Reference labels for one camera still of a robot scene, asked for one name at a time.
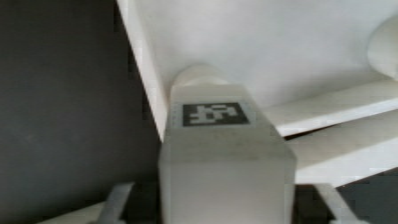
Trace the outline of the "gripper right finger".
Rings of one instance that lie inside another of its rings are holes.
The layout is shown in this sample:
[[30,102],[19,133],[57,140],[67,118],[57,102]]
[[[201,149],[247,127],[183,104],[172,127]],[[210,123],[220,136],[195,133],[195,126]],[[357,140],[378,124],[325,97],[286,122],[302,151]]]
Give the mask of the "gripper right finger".
[[370,224],[354,214],[338,190],[325,183],[295,186],[291,224]]

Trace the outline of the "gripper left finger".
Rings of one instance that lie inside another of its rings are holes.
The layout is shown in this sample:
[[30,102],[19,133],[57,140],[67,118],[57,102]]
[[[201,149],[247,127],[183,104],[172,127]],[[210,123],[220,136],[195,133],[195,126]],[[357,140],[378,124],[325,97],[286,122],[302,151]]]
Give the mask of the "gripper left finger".
[[160,224],[158,203],[156,182],[117,184],[94,224]]

